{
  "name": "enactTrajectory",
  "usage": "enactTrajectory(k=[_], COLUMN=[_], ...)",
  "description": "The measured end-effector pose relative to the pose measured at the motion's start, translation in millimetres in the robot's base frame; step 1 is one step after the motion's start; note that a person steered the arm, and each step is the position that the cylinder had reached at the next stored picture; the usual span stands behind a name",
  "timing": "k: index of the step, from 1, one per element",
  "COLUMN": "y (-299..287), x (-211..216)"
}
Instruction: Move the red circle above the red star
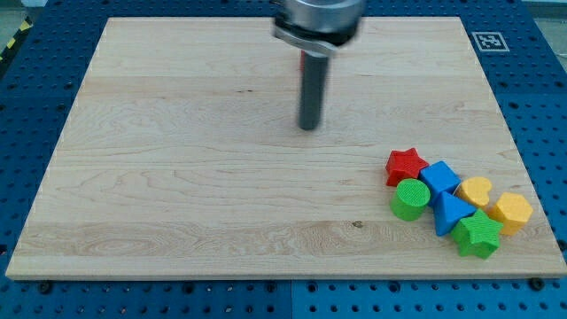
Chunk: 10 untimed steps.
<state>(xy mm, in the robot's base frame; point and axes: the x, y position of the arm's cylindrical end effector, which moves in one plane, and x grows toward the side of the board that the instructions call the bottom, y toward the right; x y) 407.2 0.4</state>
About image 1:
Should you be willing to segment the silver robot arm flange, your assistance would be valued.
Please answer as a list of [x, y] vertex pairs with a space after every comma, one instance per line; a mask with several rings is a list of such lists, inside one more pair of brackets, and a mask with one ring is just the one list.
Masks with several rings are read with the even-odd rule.
[[366, 0], [283, 0], [272, 35], [318, 58], [332, 57], [356, 35]]

